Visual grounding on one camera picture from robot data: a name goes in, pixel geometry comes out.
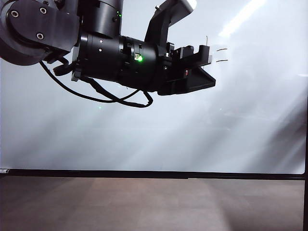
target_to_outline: wire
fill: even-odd
[[[66,91],[68,91],[69,93],[73,94],[73,95],[76,95],[78,97],[81,97],[81,98],[84,98],[84,99],[87,99],[87,100],[92,100],[92,101],[96,101],[96,102],[100,102],[100,103],[121,103],[119,101],[123,101],[123,100],[126,100],[130,97],[132,97],[133,95],[137,94],[140,90],[136,90],[134,91],[133,93],[131,93],[130,95],[124,97],[124,98],[117,98],[116,96],[114,96],[116,98],[116,100],[101,100],[101,99],[97,99],[97,98],[93,98],[93,97],[90,97],[90,96],[86,96],[86,95],[83,95],[83,94],[80,94],[70,88],[68,88],[66,85],[64,85],[60,80],[58,80],[53,74],[52,72],[48,69],[48,67],[43,63],[43,61],[41,61],[39,63],[43,69],[46,71],[46,73],[58,84],[60,85],[63,89],[65,89]],[[152,103],[153,103],[153,99],[151,98],[151,96],[147,93],[147,95],[145,94],[145,96],[149,99],[149,103],[147,105],[143,105],[143,104],[138,104],[138,103],[133,103],[133,107],[148,107],[150,106]]]
[[[150,106],[153,103],[152,97],[146,91],[144,91],[143,94],[148,99],[148,104],[147,105],[143,105],[143,104],[140,104],[140,103],[126,102],[123,99],[120,99],[120,98],[116,97],[115,95],[113,95],[110,92],[106,91],[101,85],[99,85],[98,82],[96,82],[92,78],[83,76],[83,77],[80,78],[80,80],[84,81],[86,83],[89,83],[98,93],[102,94],[103,96],[105,96],[105,97],[107,97],[107,98],[109,98],[111,100],[114,100],[117,103],[126,105],[126,106],[144,108],[144,107]]]
[[[223,49],[219,49],[217,51],[223,51],[223,50],[227,50],[228,48],[223,48]]]
[[[66,65],[69,64],[69,61],[68,61],[66,58],[64,58],[64,57],[59,58],[58,61],[60,61],[60,62],[63,63],[63,64],[66,64]]]

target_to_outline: brown floor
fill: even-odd
[[[4,177],[1,231],[301,231],[304,183]]]

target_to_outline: screw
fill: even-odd
[[[37,38],[39,40],[43,40],[44,39],[44,35],[42,33],[37,33]]]
[[[41,7],[41,8],[39,9],[39,11],[40,11],[42,14],[46,14],[46,13],[47,13],[46,8],[44,8],[44,7]]]
[[[19,17],[18,11],[11,11],[11,16],[13,16],[14,18],[18,18]]]

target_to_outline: black robotic arm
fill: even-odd
[[[150,105],[148,92],[184,94],[215,86],[201,68],[211,63],[208,46],[194,53],[192,46],[175,50],[167,42],[169,27],[195,7],[196,0],[156,6],[145,41],[140,41],[121,35],[123,0],[0,0],[0,56],[16,65],[61,61],[56,75],[72,72],[73,81],[91,84],[111,99],[108,103],[141,107],[106,92],[94,78],[141,90]],[[72,48],[68,64],[64,56]]]

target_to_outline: gray backdrop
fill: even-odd
[[[125,0],[122,34],[144,39],[154,6]],[[57,86],[39,65],[1,62],[1,168],[303,173],[308,1],[199,0],[170,28],[176,47],[211,46],[217,86],[136,109]],[[220,48],[227,51],[216,52]],[[228,62],[216,63],[219,59]],[[88,85],[61,80],[98,96]],[[118,96],[131,92],[103,82]],[[146,102],[142,95],[134,98]]]

